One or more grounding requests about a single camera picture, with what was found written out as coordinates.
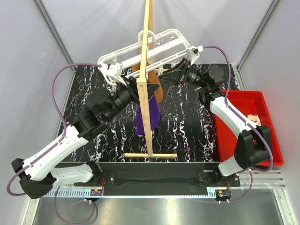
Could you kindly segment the orange brown sock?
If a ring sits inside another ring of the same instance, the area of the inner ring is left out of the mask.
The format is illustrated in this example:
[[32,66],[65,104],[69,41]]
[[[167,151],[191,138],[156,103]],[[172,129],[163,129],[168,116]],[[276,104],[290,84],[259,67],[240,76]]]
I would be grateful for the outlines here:
[[[138,70],[140,70],[140,63],[133,65],[131,72],[133,73]],[[159,81],[159,78],[157,77],[154,70],[148,72],[148,81],[152,84],[159,85],[159,88],[155,92],[155,97],[156,97],[157,103],[160,104],[163,101],[164,93],[163,93],[163,89],[162,89],[161,83]]]

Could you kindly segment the purple sock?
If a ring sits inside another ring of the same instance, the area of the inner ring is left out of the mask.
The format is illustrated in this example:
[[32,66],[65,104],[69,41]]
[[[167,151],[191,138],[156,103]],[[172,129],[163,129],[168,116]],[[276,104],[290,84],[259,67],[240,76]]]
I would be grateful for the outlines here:
[[[158,125],[160,123],[160,118],[161,118],[159,105],[157,103],[157,100],[156,100],[155,96],[153,96],[149,100],[149,111],[150,111],[151,130],[154,130],[158,127]],[[139,105],[138,105],[138,108],[137,108],[135,135],[144,136],[143,118],[142,118],[141,108],[140,108]]]

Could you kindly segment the wooden hanger stand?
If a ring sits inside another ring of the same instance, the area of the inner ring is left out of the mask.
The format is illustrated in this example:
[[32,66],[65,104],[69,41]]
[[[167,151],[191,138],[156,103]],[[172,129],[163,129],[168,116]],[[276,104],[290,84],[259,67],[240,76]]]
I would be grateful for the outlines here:
[[125,157],[130,158],[176,158],[177,154],[154,154],[152,147],[152,130],[150,126],[150,111],[149,100],[147,93],[147,78],[146,78],[146,66],[147,66],[147,52],[148,52],[148,34],[149,28],[153,25],[153,1],[146,0],[144,23],[142,31],[142,51],[140,61],[140,75],[137,78],[137,89],[139,103],[142,113],[143,128],[146,140],[147,153],[125,153]]

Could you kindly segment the white plastic clip hanger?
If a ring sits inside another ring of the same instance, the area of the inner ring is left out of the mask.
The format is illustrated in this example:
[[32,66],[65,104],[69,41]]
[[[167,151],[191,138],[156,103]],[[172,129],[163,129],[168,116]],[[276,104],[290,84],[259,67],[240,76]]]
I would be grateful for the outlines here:
[[125,84],[122,71],[138,63],[149,63],[142,67],[145,75],[158,70],[162,75],[163,66],[174,64],[182,58],[190,59],[191,63],[200,57],[203,46],[191,45],[178,29],[167,29],[158,34],[148,31],[147,45],[143,44],[143,31],[137,35],[137,42],[114,52],[101,56],[97,63],[111,93],[116,92],[119,83]]

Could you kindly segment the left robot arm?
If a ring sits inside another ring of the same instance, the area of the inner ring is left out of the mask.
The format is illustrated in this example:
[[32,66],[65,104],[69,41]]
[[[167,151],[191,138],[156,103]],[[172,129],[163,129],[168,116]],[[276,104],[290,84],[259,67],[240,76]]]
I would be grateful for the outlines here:
[[92,91],[85,100],[84,110],[60,136],[34,156],[12,162],[24,193],[31,199],[38,199],[59,186],[97,185],[101,181],[101,169],[97,163],[88,161],[63,168],[57,165],[71,152],[103,133],[108,128],[107,123],[131,102],[139,103],[137,82],[132,77],[119,83],[114,94],[104,87]]

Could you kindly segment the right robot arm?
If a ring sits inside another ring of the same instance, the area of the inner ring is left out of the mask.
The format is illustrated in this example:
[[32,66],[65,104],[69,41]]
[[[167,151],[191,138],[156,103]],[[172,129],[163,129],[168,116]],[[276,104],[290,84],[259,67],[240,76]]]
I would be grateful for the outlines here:
[[175,67],[162,72],[159,79],[174,86],[185,83],[200,87],[199,100],[210,112],[219,117],[237,138],[233,156],[221,162],[213,173],[214,183],[223,186],[230,176],[256,165],[273,161],[271,130],[258,125],[243,115],[221,90],[224,70],[213,65],[205,72],[183,58]]

